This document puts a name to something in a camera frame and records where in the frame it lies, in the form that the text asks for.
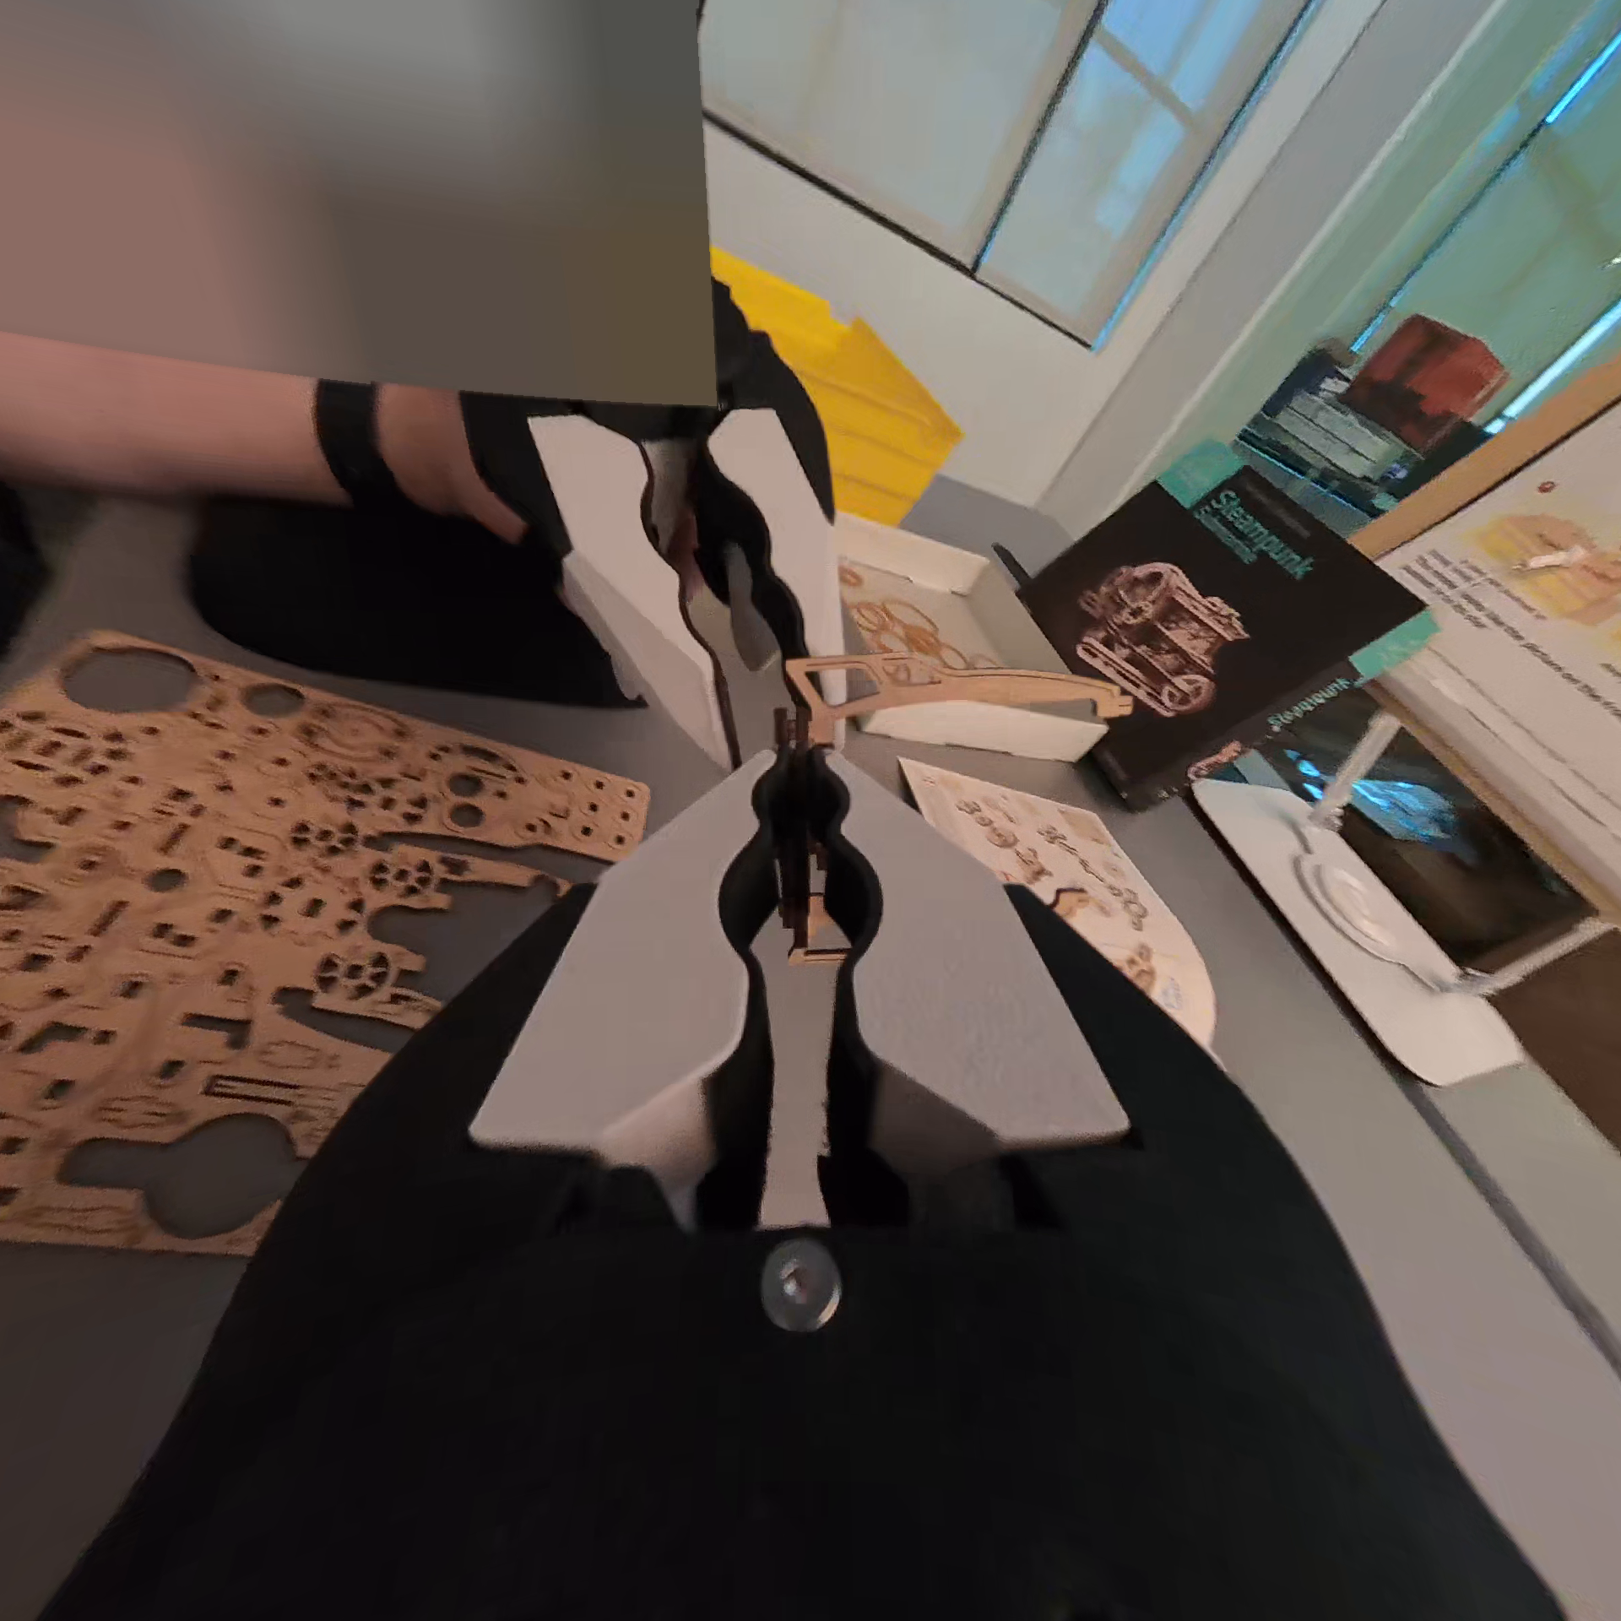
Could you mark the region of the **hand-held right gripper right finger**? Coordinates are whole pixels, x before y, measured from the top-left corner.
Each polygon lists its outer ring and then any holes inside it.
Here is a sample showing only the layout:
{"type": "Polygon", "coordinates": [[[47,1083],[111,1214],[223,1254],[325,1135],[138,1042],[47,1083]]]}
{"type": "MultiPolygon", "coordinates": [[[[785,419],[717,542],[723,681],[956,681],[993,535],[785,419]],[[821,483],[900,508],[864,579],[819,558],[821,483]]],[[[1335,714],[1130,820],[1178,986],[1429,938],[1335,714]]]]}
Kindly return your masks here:
{"type": "Polygon", "coordinates": [[[819,764],[823,911],[842,932],[817,1183],[829,1224],[904,1226],[1010,1160],[1128,1116],[985,867],[841,757],[819,764]]]}

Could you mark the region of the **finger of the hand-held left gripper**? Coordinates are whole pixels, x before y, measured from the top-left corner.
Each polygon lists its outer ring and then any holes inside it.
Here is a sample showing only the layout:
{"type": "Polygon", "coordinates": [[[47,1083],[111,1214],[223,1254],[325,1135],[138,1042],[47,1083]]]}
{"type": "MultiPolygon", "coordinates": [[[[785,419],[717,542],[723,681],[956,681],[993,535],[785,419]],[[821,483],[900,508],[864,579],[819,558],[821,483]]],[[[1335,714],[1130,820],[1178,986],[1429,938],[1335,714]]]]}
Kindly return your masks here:
{"type": "Polygon", "coordinates": [[[566,606],[607,652],[624,695],[659,708],[723,772],[736,768],[723,679],[657,544],[644,448],[582,415],[532,415],[530,436],[566,540],[566,606]]]}
{"type": "Polygon", "coordinates": [[[754,687],[844,650],[835,525],[775,411],[719,417],[694,452],[690,506],[698,575],[754,687]]]}

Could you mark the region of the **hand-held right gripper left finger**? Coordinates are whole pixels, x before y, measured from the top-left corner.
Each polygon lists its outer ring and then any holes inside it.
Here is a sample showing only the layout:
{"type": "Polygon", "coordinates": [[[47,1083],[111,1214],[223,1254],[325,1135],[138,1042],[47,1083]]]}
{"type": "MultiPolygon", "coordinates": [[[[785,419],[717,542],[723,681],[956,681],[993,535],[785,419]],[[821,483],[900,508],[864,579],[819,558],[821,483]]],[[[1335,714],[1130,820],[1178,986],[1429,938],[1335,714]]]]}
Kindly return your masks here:
{"type": "Polygon", "coordinates": [[[480,1148],[648,1171],[702,1227],[754,1227],[773,1050],[754,942],[777,911],[756,753],[590,892],[472,1116],[480,1148]]]}

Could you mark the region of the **long wooden arm part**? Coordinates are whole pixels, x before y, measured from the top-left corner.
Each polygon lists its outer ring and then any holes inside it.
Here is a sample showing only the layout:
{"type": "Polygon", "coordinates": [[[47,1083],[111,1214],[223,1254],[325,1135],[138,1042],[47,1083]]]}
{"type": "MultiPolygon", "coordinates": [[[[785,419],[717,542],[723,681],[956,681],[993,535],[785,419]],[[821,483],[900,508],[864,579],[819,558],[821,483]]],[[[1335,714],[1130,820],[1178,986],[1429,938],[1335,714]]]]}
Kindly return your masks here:
{"type": "Polygon", "coordinates": [[[783,679],[804,714],[802,739],[812,745],[829,745],[839,722],[939,703],[1006,708],[1088,703],[1101,722],[1122,720],[1134,708],[1134,699],[1113,681],[1005,666],[952,672],[910,654],[790,658],[783,664],[783,679]],[[864,689],[833,703],[819,685],[823,676],[854,676],[864,689]]]}

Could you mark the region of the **person's left forearm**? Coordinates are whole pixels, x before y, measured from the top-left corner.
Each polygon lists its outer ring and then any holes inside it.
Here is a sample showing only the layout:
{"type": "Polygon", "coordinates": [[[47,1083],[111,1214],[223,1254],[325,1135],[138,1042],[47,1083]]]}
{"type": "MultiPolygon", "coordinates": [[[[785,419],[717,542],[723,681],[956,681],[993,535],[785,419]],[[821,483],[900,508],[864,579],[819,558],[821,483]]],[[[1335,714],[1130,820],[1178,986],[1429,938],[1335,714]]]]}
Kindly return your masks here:
{"type": "Polygon", "coordinates": [[[345,504],[312,378],[1,336],[1,475],[136,498],[345,504]]]}

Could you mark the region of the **uncut wooden parts sheet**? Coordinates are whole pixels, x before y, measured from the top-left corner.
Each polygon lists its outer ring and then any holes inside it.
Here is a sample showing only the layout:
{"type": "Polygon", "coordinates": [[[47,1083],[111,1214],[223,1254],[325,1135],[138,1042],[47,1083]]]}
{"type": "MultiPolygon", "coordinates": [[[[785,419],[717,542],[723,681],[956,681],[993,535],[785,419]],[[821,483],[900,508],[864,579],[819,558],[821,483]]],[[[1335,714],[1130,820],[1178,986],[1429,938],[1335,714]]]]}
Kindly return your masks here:
{"type": "Polygon", "coordinates": [[[960,649],[947,641],[937,621],[902,598],[856,598],[842,608],[854,623],[858,645],[873,656],[906,656],[945,674],[999,670],[997,654],[960,649]]]}

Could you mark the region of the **punched wooden parts sheet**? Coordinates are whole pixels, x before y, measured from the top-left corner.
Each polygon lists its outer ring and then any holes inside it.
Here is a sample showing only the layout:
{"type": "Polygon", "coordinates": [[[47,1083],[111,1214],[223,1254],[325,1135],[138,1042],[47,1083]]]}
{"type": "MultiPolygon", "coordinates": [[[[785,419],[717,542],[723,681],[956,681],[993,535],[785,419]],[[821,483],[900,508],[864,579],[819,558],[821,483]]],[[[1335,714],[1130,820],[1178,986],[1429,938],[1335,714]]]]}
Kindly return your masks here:
{"type": "Polygon", "coordinates": [[[167,1148],[254,1117],[300,1160],[385,1065],[292,1021],[416,1031],[424,957],[372,934],[456,886],[566,880],[507,859],[615,863],[649,789],[298,681],[121,633],[69,641],[3,695],[3,1243],[246,1258],[275,1208],[165,1233],[134,1189],[71,1185],[92,1143],[167,1148]]]}

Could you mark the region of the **black model kit box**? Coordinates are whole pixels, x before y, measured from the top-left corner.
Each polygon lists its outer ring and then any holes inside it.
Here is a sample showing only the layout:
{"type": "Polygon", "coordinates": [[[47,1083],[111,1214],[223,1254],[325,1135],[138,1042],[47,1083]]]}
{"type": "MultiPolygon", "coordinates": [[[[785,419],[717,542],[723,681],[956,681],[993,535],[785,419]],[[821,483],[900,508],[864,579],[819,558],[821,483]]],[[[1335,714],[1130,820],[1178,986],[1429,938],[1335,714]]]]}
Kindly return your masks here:
{"type": "Polygon", "coordinates": [[[1437,631],[1418,594],[1215,440],[1018,598],[1074,676],[1130,699],[1089,755],[1132,809],[1385,676],[1437,631]]]}

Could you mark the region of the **person's left hand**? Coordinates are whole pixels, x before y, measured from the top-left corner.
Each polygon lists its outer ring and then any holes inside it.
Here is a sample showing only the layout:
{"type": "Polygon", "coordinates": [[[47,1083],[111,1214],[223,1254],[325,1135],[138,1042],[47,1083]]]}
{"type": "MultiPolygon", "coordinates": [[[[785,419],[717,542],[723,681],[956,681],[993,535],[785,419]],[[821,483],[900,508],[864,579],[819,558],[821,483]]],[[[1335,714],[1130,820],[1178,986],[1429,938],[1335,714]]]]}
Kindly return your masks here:
{"type": "Polygon", "coordinates": [[[518,544],[526,523],[482,479],[456,392],[383,382],[375,390],[377,454],[410,504],[472,521],[518,544]]]}

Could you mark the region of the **yellow plastic bin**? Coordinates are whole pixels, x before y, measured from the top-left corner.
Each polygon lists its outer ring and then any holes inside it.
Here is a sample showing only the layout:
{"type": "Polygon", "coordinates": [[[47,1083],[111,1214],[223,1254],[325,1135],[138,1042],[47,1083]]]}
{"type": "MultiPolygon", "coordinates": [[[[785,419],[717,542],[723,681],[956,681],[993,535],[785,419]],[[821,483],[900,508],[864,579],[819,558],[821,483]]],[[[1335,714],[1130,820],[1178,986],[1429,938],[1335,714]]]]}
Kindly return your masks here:
{"type": "Polygon", "coordinates": [[[709,259],[815,407],[837,510],[898,527],[956,450],[956,423],[862,319],[725,249],[709,259]]]}

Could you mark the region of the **illustrated instruction booklet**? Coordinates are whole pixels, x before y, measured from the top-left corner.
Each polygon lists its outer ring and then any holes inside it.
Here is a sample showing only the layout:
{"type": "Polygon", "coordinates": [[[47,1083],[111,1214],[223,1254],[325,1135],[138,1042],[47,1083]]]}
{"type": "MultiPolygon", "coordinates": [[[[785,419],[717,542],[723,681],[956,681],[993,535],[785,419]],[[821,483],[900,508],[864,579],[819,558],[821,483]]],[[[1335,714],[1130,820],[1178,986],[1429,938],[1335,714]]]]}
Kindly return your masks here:
{"type": "Polygon", "coordinates": [[[1213,1048],[1213,984],[1186,926],[1103,820],[1078,807],[900,759],[904,791],[943,838],[1022,886],[1176,1021],[1213,1048]]]}

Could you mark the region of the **white cardboard box tray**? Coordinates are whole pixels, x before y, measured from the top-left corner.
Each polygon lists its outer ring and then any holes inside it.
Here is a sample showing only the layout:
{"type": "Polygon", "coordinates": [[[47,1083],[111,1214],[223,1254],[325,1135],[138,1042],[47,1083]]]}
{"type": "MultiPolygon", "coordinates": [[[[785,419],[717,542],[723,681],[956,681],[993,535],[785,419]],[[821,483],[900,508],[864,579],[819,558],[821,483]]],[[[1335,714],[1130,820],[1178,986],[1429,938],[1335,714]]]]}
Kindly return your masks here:
{"type": "MultiPolygon", "coordinates": [[[[844,602],[902,598],[927,612],[949,643],[1001,658],[1005,668],[1061,674],[1064,664],[1014,594],[1003,566],[850,513],[835,517],[837,577],[848,654],[858,645],[844,602]]],[[[1088,703],[1006,708],[939,703],[864,716],[871,735],[1072,764],[1103,739],[1088,703]]]]}

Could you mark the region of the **glass window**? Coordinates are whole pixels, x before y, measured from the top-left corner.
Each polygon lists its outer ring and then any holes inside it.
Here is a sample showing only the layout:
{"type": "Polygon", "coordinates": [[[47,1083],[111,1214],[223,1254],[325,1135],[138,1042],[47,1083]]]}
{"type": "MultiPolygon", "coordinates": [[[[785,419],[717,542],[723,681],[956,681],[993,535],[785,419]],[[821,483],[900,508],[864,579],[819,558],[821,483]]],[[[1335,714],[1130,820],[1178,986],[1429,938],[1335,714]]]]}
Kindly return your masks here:
{"type": "Polygon", "coordinates": [[[1520,110],[1537,118],[1497,141],[1350,342],[1363,373],[1414,317],[1470,338],[1500,371],[1472,407],[1489,432],[1616,353],[1616,8],[1556,48],[1520,110]]]}
{"type": "Polygon", "coordinates": [[[752,149],[1093,347],[1311,10],[711,2],[702,99],[752,149]]]}

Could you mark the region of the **white tablet corner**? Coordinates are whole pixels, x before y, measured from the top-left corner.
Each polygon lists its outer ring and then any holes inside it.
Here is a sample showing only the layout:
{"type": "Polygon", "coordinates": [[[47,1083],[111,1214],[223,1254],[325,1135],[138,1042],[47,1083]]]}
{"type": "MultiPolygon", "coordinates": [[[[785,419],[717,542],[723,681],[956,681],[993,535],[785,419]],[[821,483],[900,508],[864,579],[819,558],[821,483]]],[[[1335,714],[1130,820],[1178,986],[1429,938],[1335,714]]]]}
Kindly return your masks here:
{"type": "Polygon", "coordinates": [[[1365,1034],[1414,1081],[1456,1087],[1524,1060],[1499,998],[1616,932],[1516,832],[1375,708],[1331,770],[1286,739],[1190,805],[1365,1034]],[[1387,755],[1425,755],[1396,774],[1387,755]]]}

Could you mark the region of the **printed instruction poster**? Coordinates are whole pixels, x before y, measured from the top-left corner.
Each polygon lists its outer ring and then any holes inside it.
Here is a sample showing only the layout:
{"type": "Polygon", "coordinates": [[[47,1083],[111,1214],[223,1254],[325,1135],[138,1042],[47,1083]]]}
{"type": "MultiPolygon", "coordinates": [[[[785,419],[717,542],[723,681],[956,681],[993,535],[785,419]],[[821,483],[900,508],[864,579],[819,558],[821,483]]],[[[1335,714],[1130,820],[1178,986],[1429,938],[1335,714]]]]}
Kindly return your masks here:
{"type": "Polygon", "coordinates": [[[1441,760],[1603,917],[1618,901],[1616,400],[1549,403],[1352,546],[1431,610],[1375,681],[1441,760]]]}

